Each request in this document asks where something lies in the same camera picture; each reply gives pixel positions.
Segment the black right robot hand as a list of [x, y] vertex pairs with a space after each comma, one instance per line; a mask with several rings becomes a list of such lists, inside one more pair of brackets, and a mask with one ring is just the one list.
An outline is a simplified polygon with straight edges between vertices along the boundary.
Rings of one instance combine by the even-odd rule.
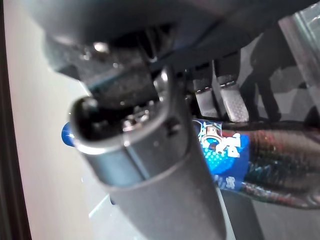
[[149, 240], [223, 240], [217, 189], [320, 208], [320, 130], [249, 122], [240, 49], [312, 0], [25, 0], [82, 82], [72, 143]]

